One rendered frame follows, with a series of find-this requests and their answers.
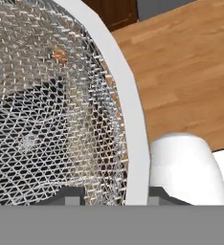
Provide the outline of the dark brown wooden cupboard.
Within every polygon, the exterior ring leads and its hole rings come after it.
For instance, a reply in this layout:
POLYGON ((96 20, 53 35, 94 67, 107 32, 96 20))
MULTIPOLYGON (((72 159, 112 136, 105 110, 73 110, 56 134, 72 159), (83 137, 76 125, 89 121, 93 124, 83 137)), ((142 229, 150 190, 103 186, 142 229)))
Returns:
POLYGON ((110 32, 138 20, 136 0, 81 0, 99 15, 110 32))

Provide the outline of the white rimmed wire mesh colander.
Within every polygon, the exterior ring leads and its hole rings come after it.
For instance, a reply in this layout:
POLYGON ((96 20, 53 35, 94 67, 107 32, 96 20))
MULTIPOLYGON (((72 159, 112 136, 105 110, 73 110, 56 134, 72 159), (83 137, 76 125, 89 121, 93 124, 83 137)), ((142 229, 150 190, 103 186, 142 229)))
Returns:
POLYGON ((137 84, 99 16, 81 0, 0 0, 0 206, 62 187, 84 187, 85 205, 143 206, 149 170, 137 84))

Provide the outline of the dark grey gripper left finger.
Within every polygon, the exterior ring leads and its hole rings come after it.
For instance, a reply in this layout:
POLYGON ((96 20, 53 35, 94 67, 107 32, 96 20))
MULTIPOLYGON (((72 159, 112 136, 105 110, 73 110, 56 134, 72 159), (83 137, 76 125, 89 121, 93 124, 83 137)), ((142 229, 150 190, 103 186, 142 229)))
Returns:
POLYGON ((57 194, 38 202, 39 206, 84 206, 84 187, 62 187, 57 194))

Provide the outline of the orange fruit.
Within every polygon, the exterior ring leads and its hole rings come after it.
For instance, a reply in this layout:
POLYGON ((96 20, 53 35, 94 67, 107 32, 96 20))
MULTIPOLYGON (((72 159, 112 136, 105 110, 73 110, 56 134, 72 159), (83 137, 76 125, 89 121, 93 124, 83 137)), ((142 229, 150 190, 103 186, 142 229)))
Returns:
POLYGON ((61 65, 65 65, 68 61, 67 52, 59 47, 52 50, 52 58, 61 65))

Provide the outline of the white rounded object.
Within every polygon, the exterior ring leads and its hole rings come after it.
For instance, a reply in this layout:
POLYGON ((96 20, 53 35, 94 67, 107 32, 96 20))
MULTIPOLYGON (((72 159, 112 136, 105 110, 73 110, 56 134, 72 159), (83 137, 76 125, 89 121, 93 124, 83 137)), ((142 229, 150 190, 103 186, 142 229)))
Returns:
POLYGON ((224 179, 208 143, 190 133, 151 142, 150 185, 194 206, 224 206, 224 179))

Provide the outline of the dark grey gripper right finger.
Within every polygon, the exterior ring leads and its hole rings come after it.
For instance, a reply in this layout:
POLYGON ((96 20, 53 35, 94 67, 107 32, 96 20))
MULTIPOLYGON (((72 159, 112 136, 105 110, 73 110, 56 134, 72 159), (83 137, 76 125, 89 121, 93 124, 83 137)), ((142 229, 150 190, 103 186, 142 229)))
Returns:
POLYGON ((148 194, 149 194, 148 204, 150 206, 174 206, 174 205, 189 206, 190 205, 190 203, 169 196, 162 187, 150 187, 148 194))

